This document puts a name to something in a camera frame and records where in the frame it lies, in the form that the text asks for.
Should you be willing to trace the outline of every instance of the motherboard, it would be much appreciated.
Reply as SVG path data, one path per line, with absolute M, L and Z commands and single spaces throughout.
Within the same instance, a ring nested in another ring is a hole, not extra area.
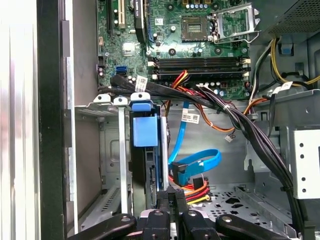
M 186 84 L 246 99 L 252 15 L 244 0 L 98 0 L 99 83 L 112 88 L 118 74 L 169 86 L 186 70 Z

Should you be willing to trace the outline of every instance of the cpu socket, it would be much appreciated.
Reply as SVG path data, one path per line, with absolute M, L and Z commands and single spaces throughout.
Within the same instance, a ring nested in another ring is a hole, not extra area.
M 182 17 L 182 42 L 207 41 L 207 24 L 207 18 L 203 16 Z

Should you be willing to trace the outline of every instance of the cable tie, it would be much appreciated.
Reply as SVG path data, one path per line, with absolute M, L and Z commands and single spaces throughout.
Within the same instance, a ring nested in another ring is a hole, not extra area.
M 228 104 L 226 104 L 226 105 L 223 107 L 223 110 L 226 110 L 226 109 L 228 109 L 228 108 L 230 108 L 230 106 L 229 106 Z

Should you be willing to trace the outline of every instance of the blue sata port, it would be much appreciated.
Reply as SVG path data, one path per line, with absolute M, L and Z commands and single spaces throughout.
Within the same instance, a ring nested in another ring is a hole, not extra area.
M 123 72 L 127 72 L 128 71 L 128 67 L 127 66 L 116 66 L 115 67 L 115 72 L 116 73 L 123 73 Z
M 115 67 L 115 74 L 118 74 L 122 77 L 126 77 L 128 72 L 127 66 L 116 66 Z

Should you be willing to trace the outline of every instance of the green circuit board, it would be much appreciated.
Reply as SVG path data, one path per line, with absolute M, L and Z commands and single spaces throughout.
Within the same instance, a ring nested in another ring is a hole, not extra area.
M 110 86 L 110 78 L 116 74 L 117 66 L 127 68 L 126 77 L 134 79 L 138 75 L 152 80 L 148 73 L 148 57 L 157 59 L 188 59 L 205 57 L 248 57 L 246 42 L 238 44 L 214 44 L 208 41 L 208 34 L 212 25 L 208 23 L 208 16 L 213 11 L 230 8 L 230 0 L 203 0 L 208 4 L 184 4 L 185 0 L 145 0 L 145 44 L 138 42 L 135 31 L 135 15 L 132 11 L 132 0 L 125 3 L 125 28 L 120 28 L 115 21 L 118 15 L 119 0 L 98 0 L 97 27 L 98 27 L 98 66 L 104 66 L 104 75 L 99 76 L 99 83 Z M 223 33 L 228 36 L 233 32 L 246 29 L 246 13 L 237 12 L 227 14 L 223 20 Z M 226 79 L 225 81 L 207 79 L 203 84 L 220 81 L 215 88 L 224 91 L 227 100 L 240 100 L 247 98 L 244 79 Z

